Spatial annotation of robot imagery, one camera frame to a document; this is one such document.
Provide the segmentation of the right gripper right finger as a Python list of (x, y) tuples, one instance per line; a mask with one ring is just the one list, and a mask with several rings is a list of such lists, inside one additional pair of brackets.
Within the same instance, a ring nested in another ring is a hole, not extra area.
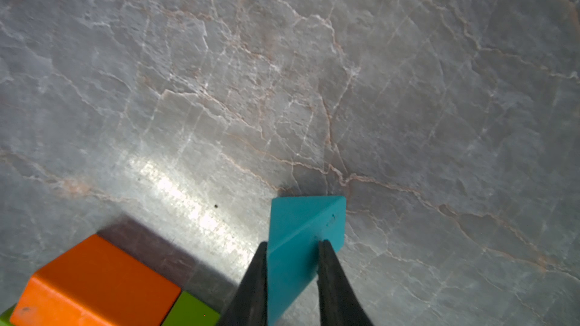
[(372, 326), (356, 298), (329, 240), (318, 243), (318, 280), (321, 326)]

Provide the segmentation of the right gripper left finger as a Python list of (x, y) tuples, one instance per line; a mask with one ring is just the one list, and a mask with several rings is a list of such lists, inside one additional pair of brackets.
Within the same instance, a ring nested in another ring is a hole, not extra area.
[(222, 312), (217, 325), (268, 325), (266, 241), (259, 244), (234, 298)]

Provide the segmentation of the green block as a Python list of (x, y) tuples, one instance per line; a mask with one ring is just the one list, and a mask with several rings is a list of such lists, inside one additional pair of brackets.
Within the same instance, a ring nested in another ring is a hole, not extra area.
[(12, 312), (14, 311), (14, 309), (15, 309), (15, 305), (9, 307), (0, 315), (0, 326), (14, 326), (10, 320)]
[(210, 306), (182, 291), (161, 326), (214, 326), (219, 318)]

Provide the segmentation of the teal small block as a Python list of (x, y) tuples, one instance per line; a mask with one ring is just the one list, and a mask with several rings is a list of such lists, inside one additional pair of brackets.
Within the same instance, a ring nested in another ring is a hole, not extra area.
[(318, 268), (318, 244), (344, 245), (344, 196), (280, 197), (271, 202), (267, 243), (267, 321), (274, 325)]

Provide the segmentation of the orange block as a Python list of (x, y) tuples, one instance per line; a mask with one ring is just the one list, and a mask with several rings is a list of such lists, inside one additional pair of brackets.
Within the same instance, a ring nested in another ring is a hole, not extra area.
[(99, 235), (37, 270), (13, 325), (160, 325), (181, 289)]

